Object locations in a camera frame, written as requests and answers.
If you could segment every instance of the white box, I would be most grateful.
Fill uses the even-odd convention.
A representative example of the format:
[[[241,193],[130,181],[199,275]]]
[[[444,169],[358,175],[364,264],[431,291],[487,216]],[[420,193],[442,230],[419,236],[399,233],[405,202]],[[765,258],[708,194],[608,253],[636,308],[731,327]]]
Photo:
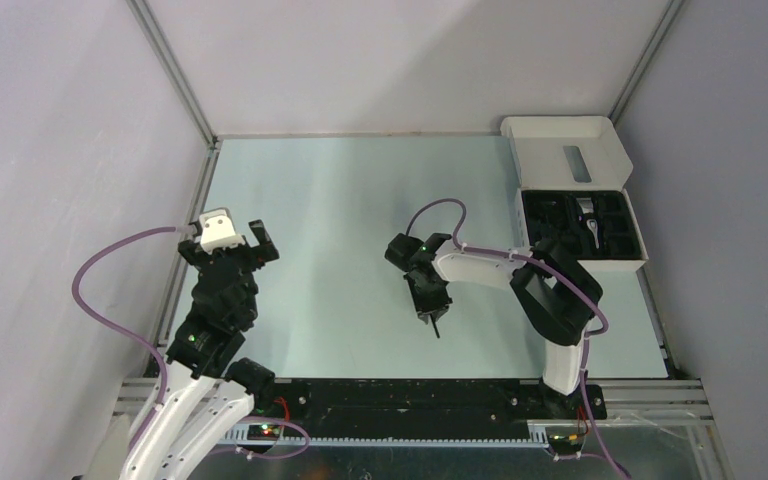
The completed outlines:
[[[520,191],[514,198],[520,246],[529,246],[522,191],[610,190],[621,192],[625,197],[641,256],[635,260],[580,262],[590,272],[636,271],[646,263],[649,255],[624,188],[631,175],[631,160],[610,120],[605,117],[508,117],[502,121],[502,135],[510,139],[520,181]]]

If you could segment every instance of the white table surface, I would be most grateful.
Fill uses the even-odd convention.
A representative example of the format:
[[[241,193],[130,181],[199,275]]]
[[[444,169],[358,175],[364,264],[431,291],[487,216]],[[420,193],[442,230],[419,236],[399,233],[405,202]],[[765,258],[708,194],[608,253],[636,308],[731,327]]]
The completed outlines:
[[[384,260],[411,215],[442,197],[466,203],[464,241],[513,245],[516,188],[507,140],[496,136],[225,140],[205,209],[230,208],[252,242],[246,224],[263,219],[281,254],[255,273],[259,317],[238,358],[279,377],[540,377],[543,340],[512,292],[450,284],[438,340]],[[458,214],[434,207],[414,233],[450,233]],[[174,328],[189,311],[194,272]],[[665,377],[636,275],[594,276],[611,329],[592,341],[591,376]]]

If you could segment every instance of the open box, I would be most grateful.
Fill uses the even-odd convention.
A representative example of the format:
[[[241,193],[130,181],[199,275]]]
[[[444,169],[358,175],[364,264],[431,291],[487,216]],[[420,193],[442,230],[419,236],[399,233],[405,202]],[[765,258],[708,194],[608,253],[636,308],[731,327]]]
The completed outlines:
[[[514,197],[520,246],[558,239],[591,272],[635,271],[648,260],[631,200],[631,174],[605,117],[508,117],[519,176]]]

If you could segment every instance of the box lid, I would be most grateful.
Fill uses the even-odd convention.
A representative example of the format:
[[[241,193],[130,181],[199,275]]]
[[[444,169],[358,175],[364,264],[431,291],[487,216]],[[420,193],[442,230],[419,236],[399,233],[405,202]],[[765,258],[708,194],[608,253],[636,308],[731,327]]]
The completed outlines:
[[[520,186],[532,190],[622,190],[631,159],[606,117],[508,117]]]

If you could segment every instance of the black foam insert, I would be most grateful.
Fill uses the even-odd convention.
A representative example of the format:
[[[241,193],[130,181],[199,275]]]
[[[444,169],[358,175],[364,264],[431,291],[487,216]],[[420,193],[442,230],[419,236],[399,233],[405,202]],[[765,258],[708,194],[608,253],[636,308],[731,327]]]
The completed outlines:
[[[599,248],[585,225],[579,198],[593,201],[592,218],[599,225]],[[528,241],[555,238],[577,260],[639,260],[640,243],[634,220],[621,192],[522,192]]]

